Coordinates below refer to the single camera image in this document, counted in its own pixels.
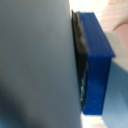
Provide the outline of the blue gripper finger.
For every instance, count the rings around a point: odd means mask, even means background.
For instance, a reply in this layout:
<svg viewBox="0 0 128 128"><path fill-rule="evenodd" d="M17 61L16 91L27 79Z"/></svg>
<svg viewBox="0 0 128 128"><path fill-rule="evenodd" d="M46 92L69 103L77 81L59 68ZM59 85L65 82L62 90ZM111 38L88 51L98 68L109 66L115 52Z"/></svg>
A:
<svg viewBox="0 0 128 128"><path fill-rule="evenodd" d="M101 115L115 54L94 13L72 13L81 111Z"/></svg>

